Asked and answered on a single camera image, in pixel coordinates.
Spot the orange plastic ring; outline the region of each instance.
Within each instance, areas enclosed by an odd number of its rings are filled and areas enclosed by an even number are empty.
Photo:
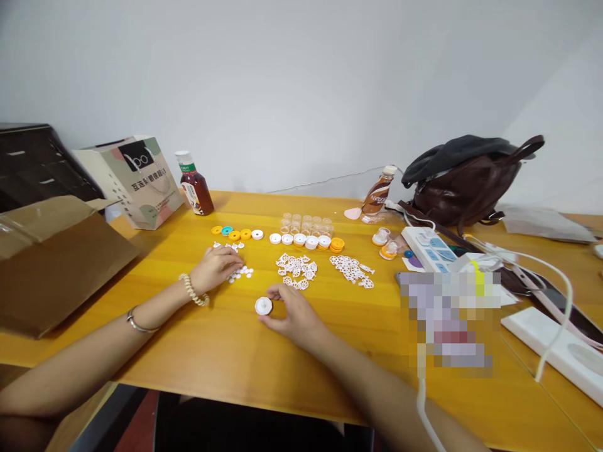
[[[338,237],[335,237],[333,240],[331,240],[331,247],[334,249],[342,250],[344,246],[345,242]]]
[[[240,233],[240,231],[232,231],[228,235],[228,238],[231,239],[233,242],[236,242],[237,240],[239,240],[241,238],[241,233]]]

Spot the hand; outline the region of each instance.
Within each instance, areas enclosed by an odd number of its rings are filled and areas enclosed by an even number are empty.
[[[197,295],[210,291],[223,283],[243,261],[230,247],[208,248],[201,262],[190,273],[190,282]]]
[[[329,334],[329,330],[318,318],[310,303],[293,287],[286,284],[275,284],[268,288],[268,297],[282,299],[287,308],[287,318],[273,319],[270,316],[260,316],[259,320],[268,328],[288,337],[293,343],[311,352],[320,340]]]

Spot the box flap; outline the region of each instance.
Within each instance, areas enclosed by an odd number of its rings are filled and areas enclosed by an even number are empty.
[[[58,196],[0,214],[0,260],[78,224],[96,213],[75,196]]]
[[[135,141],[136,141],[136,138],[134,138],[133,136],[130,136],[128,138],[124,138],[121,140],[111,141],[109,143],[96,144],[95,146],[90,146],[89,148],[83,148],[83,149],[79,149],[79,150],[80,151],[104,152],[104,151],[110,151],[112,149],[117,149],[119,146],[123,146],[125,144],[134,143]]]
[[[95,200],[86,201],[86,204],[98,212],[99,210],[103,210],[104,208],[107,208],[117,202],[119,202],[119,200],[102,200],[97,198]]]

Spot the dark furniture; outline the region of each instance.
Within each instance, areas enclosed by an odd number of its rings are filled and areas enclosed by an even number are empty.
[[[104,198],[48,124],[0,123],[0,213],[62,195]]]

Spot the beaded bracelet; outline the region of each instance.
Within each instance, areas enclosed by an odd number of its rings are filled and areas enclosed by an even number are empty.
[[[203,300],[201,300],[197,296],[197,294],[193,290],[193,286],[190,284],[190,276],[189,275],[187,275],[186,273],[183,273],[178,277],[178,280],[179,281],[184,280],[184,285],[187,288],[187,292],[190,295],[190,299],[192,301],[194,301],[197,305],[207,306],[209,304],[209,295],[207,295],[206,293],[202,294],[201,297],[203,297]]]

